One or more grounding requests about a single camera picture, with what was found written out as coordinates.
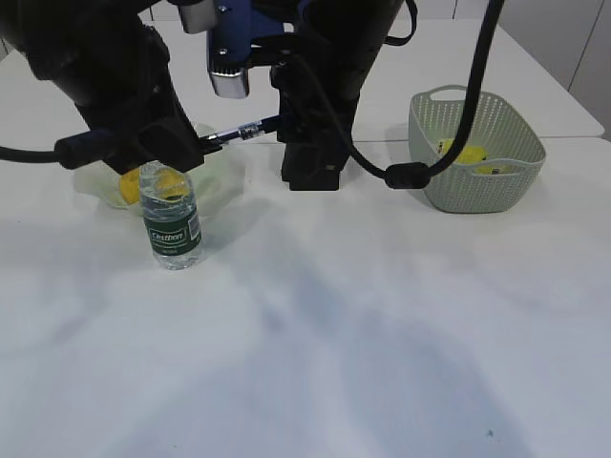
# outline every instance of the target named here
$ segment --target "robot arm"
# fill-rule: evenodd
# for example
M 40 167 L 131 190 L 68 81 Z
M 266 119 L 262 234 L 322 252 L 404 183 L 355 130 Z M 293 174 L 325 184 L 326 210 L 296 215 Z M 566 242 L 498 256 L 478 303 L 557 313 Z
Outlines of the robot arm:
M 103 160 L 120 174 L 158 159 L 188 171 L 226 139 L 277 130 L 286 144 L 282 175 L 292 190 L 338 189 L 350 156 L 389 187 L 422 188 L 466 144 L 504 0 L 490 0 L 451 150 L 432 167 L 384 171 L 358 153 L 350 132 L 377 54 L 385 42 L 403 42 L 387 39 L 402 1 L 171 0 L 185 31 L 209 30 L 208 71 L 218 95 L 247 96 L 248 69 L 255 66 L 272 67 L 271 84 L 280 92 L 280 116 L 198 139 L 172 86 L 169 52 L 137 16 L 157 1 L 0 0 L 0 35 L 27 56 L 38 79 L 74 101 L 91 129 L 59 140 L 52 153 L 0 147 L 0 157 L 59 161 L 70 169 Z M 295 32 L 285 33 L 284 23 Z

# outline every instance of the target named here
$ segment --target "plastic bottle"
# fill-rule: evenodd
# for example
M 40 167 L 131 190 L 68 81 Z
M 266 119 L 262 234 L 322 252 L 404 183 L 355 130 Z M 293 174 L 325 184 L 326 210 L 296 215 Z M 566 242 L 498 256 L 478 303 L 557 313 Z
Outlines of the plastic bottle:
M 140 204 L 153 254 L 162 267 L 186 269 L 203 251 L 200 219 L 189 176 L 161 164 L 140 167 Z

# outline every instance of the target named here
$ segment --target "lemon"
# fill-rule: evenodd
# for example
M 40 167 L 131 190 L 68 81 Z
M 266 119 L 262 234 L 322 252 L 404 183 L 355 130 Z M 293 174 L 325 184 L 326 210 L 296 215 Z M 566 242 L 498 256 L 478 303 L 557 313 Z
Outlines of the lemon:
M 174 169 L 161 169 L 157 172 L 155 187 L 161 198 L 176 200 L 189 194 L 189 183 L 181 172 Z
M 123 175 L 118 181 L 118 191 L 128 205 L 140 202 L 140 169 L 134 169 Z
M 189 184 L 185 175 L 173 169 L 162 169 L 157 173 L 155 187 L 161 198 L 176 200 L 189 194 Z M 140 169 L 132 170 L 118 181 L 118 190 L 128 205 L 140 202 Z

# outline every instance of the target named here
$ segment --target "plastic basket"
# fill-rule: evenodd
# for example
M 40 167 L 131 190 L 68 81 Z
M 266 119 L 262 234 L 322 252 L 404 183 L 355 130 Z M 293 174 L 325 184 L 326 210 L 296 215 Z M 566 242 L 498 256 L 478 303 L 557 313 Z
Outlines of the plastic basket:
M 453 138 L 464 100 L 433 100 L 444 91 L 464 86 L 444 86 L 417 94 L 410 107 L 412 160 L 433 165 L 437 144 Z M 482 93 L 468 144 L 483 147 L 488 158 L 476 164 L 453 164 L 434 177 L 425 189 L 431 203 L 450 213 L 496 213 L 512 208 L 526 194 L 545 161 L 545 149 L 524 118 L 502 97 Z M 481 173 L 482 166 L 502 170 Z

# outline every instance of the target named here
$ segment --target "table surface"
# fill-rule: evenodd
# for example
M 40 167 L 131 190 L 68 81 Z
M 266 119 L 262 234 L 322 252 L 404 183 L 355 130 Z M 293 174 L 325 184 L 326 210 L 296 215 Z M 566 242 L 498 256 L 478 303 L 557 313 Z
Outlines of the table surface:
M 488 216 L 353 163 L 290 193 L 281 145 L 235 148 L 178 273 L 70 172 L 2 164 L 0 456 L 608 456 L 611 144 L 544 144 Z
M 385 47 L 363 90 L 356 119 L 357 141 L 407 139 L 411 97 L 448 84 L 466 84 L 479 22 L 421 21 L 405 48 Z M 215 97 L 206 73 L 205 36 L 181 31 L 179 21 L 156 22 L 172 52 L 171 70 L 186 112 L 220 129 L 278 112 L 267 69 L 251 71 L 246 100 Z M 396 33 L 409 29 L 397 21 Z M 505 97 L 543 137 L 601 136 L 599 122 L 513 40 L 499 30 L 485 89 Z M 85 130 L 70 100 L 50 83 L 35 81 L 27 62 L 13 52 L 0 64 L 0 138 L 22 148 L 50 148 L 63 136 Z M 257 141 L 273 142 L 273 136 Z

